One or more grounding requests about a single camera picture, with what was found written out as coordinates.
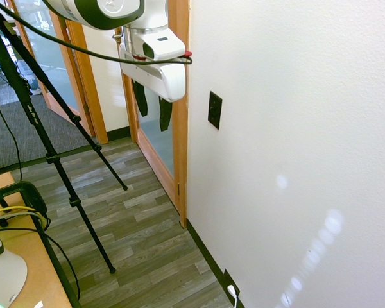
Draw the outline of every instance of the white power cord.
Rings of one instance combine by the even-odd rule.
[[[235,305],[234,305],[234,308],[237,308],[237,302],[238,302],[238,296],[237,296],[237,293],[235,291],[235,288],[232,284],[230,284],[228,287],[227,287],[227,290],[228,292],[231,294],[231,296],[233,298],[235,298]]]

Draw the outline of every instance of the baseboard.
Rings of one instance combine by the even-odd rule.
[[[221,284],[221,287],[223,288],[225,294],[227,295],[228,299],[230,300],[231,304],[234,305],[235,300],[232,298],[230,293],[227,291],[227,287],[229,283],[225,280],[223,271],[221,268],[219,268],[217,262],[212,257],[211,253],[209,252],[208,248],[205,246],[204,242],[201,240],[200,236],[198,235],[197,231],[195,231],[193,225],[191,222],[187,219],[187,230],[190,232],[192,239],[194,239],[194,242],[197,244],[198,249],[200,249],[200,252],[203,254],[204,259],[207,261],[208,265],[210,266],[210,269],[216,276],[219,284]],[[238,302],[238,308],[245,308],[243,303],[241,301]]]
[[[130,127],[119,128],[118,130],[111,130],[107,132],[108,141],[114,141],[125,137],[130,137]]]

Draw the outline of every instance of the doorway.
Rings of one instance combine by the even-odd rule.
[[[188,49],[189,1],[168,0],[168,13],[169,27]],[[132,139],[139,145],[175,205],[180,214],[181,225],[186,227],[188,89],[184,98],[173,103],[170,129],[161,132],[158,123],[158,96],[148,89],[145,90],[149,110],[151,108],[154,110],[156,107],[158,112],[151,112],[150,114],[149,111],[149,115],[142,118],[137,109],[131,78],[123,75],[123,82]]]

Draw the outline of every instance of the black tripod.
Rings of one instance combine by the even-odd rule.
[[[81,118],[75,114],[73,114],[70,110],[70,108],[67,106],[65,101],[62,99],[62,97],[59,95],[57,90],[54,88],[54,86],[49,81],[48,77],[46,76],[45,72],[41,69],[39,64],[36,62],[36,60],[33,58],[33,56],[28,52],[28,50],[24,47],[22,41],[18,38],[16,33],[14,32],[13,28],[9,25],[9,23],[6,21],[6,19],[0,14],[0,30],[2,31],[3,35],[10,41],[13,48],[20,54],[20,56],[26,61],[30,69],[34,72],[36,77],[46,86],[48,91],[54,96],[54,98],[57,100],[58,104],[62,107],[64,112],[68,115],[71,122],[73,122],[81,134],[86,138],[86,140],[89,142],[89,144],[92,146],[93,150],[99,155],[99,157],[102,159],[102,161],[105,163],[107,168],[112,172],[112,174],[115,176],[117,181],[121,184],[123,189],[126,191],[127,186],[123,183],[123,181],[120,179],[118,174],[114,171],[110,163],[107,161],[107,159],[104,157],[104,155],[101,153],[101,146],[96,144],[91,137],[87,134],[87,132],[84,130],[83,126],[80,124]],[[22,79],[17,72],[14,63],[12,59],[10,58],[10,55],[7,52],[7,48],[4,45],[1,37],[0,37],[0,66],[4,72],[4,75],[7,77],[8,82],[13,87],[17,97],[19,98],[20,104],[23,107],[30,123],[35,127],[38,136],[40,137],[41,141],[43,142],[43,145],[47,151],[46,159],[49,164],[54,164],[58,174],[60,175],[65,187],[67,188],[69,195],[70,195],[70,205],[71,207],[77,207],[78,211],[80,212],[87,228],[89,229],[92,238],[97,244],[98,249],[100,250],[105,262],[107,263],[107,266],[111,273],[115,273],[116,269],[113,267],[113,265],[110,262],[110,259],[108,258],[107,253],[105,252],[103,245],[101,244],[96,231],[93,229],[91,222],[89,221],[82,205],[81,200],[77,196],[76,192],[74,191],[73,186],[70,183],[70,180],[60,162],[60,156],[54,149],[44,127],[42,126],[42,123],[40,122],[39,116],[37,115],[33,104],[31,103],[30,98],[30,92],[28,89],[28,84],[26,80]],[[0,197],[0,204],[2,207],[6,207],[7,204],[4,201],[3,197]]]

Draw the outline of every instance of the light switch plate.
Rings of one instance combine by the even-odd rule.
[[[221,107],[223,106],[223,99],[217,94],[210,91],[210,105],[208,111],[208,121],[219,130],[219,122],[221,119]]]

